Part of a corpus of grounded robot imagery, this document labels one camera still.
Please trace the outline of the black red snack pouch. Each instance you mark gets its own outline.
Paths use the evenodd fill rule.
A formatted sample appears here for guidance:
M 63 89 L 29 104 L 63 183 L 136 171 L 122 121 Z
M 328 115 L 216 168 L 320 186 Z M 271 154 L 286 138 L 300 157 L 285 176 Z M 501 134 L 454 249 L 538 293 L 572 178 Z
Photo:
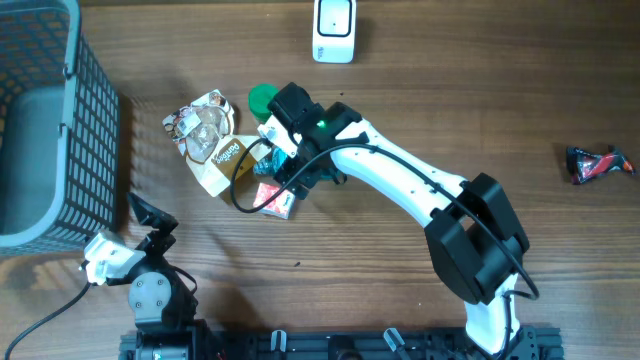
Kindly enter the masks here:
M 634 165 L 615 146 L 605 154 L 595 154 L 582 148 L 566 148 L 566 167 L 573 185 L 581 185 L 611 172 L 636 174 Z

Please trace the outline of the green lid jar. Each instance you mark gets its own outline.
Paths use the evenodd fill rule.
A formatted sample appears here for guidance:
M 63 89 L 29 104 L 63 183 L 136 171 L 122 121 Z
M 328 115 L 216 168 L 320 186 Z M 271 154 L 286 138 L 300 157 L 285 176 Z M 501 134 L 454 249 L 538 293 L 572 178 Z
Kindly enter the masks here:
M 271 117 L 268 104 L 278 92 L 279 89 L 272 84 L 259 84 L 249 92 L 249 110 L 259 123 L 265 123 Z

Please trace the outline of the snack packet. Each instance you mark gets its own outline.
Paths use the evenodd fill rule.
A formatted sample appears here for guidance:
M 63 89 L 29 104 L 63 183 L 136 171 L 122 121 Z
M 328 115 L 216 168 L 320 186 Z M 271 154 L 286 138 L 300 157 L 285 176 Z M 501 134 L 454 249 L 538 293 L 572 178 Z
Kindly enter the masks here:
M 236 135 L 235 110 L 221 92 L 212 90 L 162 120 L 165 132 L 178 148 L 198 183 L 212 197 L 271 153 L 251 144 L 255 135 Z

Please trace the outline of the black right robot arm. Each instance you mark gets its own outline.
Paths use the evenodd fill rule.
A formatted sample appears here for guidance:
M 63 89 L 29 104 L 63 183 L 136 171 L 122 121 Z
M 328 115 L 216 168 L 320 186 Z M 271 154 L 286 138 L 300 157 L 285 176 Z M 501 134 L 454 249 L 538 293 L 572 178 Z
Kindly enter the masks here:
M 441 171 L 381 135 L 344 103 L 323 108 L 289 83 L 267 100 L 266 137 L 287 153 L 275 181 L 304 199 L 324 177 L 355 177 L 376 189 L 424 230 L 439 279 L 465 304 L 466 334 L 487 355 L 504 358 L 519 331 L 515 285 L 539 292 L 523 267 L 528 237 L 503 187 Z

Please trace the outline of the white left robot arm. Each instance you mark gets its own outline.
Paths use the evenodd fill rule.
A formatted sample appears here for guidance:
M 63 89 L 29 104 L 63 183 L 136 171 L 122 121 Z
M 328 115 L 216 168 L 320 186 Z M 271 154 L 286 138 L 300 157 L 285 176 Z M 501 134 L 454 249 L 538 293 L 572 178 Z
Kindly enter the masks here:
M 204 320 L 195 318 L 197 289 L 182 281 L 191 276 L 164 257 L 176 242 L 172 231 L 178 221 L 132 192 L 127 200 L 138 223 L 151 231 L 137 246 L 143 258 L 125 277 L 131 284 L 128 303 L 137 331 L 121 337 L 118 358 L 213 359 L 211 331 Z

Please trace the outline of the blue mouthwash bottle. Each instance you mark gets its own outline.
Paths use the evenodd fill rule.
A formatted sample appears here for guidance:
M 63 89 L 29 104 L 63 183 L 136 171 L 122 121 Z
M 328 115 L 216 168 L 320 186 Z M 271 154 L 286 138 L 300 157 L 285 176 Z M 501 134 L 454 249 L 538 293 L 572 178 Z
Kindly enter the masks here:
M 267 157 L 261 159 L 254 167 L 253 172 L 257 176 L 274 177 L 281 169 L 290 157 L 280 148 L 274 147 L 272 152 Z M 340 184 L 341 180 L 345 181 L 346 176 L 336 171 L 333 175 L 329 172 L 321 173 L 320 180 L 333 181 L 336 184 Z

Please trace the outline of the red white small box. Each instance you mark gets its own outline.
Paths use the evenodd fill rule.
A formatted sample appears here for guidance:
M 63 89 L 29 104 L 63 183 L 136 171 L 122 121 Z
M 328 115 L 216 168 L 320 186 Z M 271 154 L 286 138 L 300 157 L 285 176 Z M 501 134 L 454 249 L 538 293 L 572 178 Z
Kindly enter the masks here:
M 260 183 L 256 192 L 253 206 L 258 207 L 267 202 L 279 190 L 279 186 Z M 282 219 L 288 219 L 293 210 L 295 200 L 296 197 L 292 192 L 284 190 L 273 201 L 269 202 L 265 207 L 263 207 L 260 210 L 260 213 L 279 217 Z

